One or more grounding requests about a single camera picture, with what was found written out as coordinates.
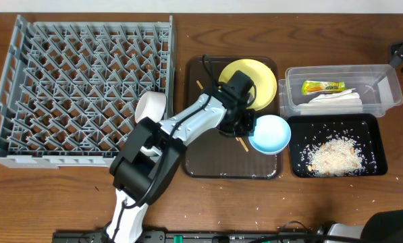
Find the yellow round plate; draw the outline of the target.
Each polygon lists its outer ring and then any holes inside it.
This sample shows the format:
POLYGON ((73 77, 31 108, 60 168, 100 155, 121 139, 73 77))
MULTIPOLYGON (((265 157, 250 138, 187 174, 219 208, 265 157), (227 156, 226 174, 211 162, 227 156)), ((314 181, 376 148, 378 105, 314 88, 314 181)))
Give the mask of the yellow round plate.
POLYGON ((228 83, 236 71, 246 74, 256 86, 256 89, 250 89, 254 102, 248 108, 255 111, 266 108, 273 101, 277 91, 277 80, 273 71, 260 61, 239 59, 222 70, 219 81, 228 83))

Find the wooden chopstick short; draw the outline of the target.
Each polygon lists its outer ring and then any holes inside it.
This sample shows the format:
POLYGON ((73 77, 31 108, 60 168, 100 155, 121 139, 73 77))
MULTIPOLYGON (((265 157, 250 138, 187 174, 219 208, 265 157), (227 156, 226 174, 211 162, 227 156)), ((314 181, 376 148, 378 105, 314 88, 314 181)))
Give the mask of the wooden chopstick short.
POLYGON ((201 90, 204 88, 203 85, 199 82, 199 80, 197 80, 196 83, 197 83, 198 87, 199 87, 201 90))

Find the light blue bowl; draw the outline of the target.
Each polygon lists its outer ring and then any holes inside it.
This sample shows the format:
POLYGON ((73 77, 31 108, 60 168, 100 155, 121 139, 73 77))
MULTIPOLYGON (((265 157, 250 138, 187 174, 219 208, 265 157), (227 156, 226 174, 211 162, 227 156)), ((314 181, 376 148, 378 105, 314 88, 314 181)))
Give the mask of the light blue bowl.
POLYGON ((248 137, 251 146, 265 155, 282 152, 291 139, 288 122, 277 115, 263 115, 256 119, 254 132, 248 137))

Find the white pink shallow bowl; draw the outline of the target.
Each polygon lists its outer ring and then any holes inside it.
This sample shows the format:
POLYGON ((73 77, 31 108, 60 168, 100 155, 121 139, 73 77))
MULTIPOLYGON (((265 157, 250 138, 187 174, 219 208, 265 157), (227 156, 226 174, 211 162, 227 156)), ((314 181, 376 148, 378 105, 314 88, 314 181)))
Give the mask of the white pink shallow bowl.
POLYGON ((167 98, 164 93, 153 91, 144 93, 136 106, 135 122, 139 123, 146 117, 159 122, 165 113, 166 104, 167 98))

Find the wooden chopstick long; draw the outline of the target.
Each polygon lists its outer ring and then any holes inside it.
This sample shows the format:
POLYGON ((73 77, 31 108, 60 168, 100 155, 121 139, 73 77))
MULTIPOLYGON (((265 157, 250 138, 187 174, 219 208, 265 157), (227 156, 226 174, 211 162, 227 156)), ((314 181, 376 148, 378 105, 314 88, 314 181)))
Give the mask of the wooden chopstick long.
POLYGON ((243 141, 243 139, 242 139, 241 137, 236 137, 236 140, 242 145, 243 149, 244 149, 246 152, 249 151, 249 149, 248 149, 246 143, 243 141))

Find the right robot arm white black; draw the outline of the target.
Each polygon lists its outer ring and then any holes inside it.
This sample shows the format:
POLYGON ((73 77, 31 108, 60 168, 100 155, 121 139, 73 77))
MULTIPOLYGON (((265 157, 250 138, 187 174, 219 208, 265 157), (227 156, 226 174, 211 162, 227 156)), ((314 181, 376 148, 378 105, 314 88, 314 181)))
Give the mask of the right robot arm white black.
MULTIPOLYGON (((403 43, 392 44, 389 51, 389 64, 401 65, 403 73, 403 43)), ((403 210, 377 213, 359 227, 332 221, 321 226, 316 236, 316 242, 403 242, 403 210)))

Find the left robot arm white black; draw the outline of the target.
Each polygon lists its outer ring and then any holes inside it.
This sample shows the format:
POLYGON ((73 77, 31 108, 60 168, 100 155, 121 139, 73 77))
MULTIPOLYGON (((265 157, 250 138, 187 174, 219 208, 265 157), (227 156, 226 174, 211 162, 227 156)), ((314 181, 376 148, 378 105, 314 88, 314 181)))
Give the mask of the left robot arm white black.
POLYGON ((213 128, 229 137, 251 134, 256 98, 256 84, 238 70, 228 82, 213 80, 181 113, 158 122, 141 119, 109 168, 117 201, 106 241, 137 241, 148 206, 165 192, 188 145, 200 135, 213 128))

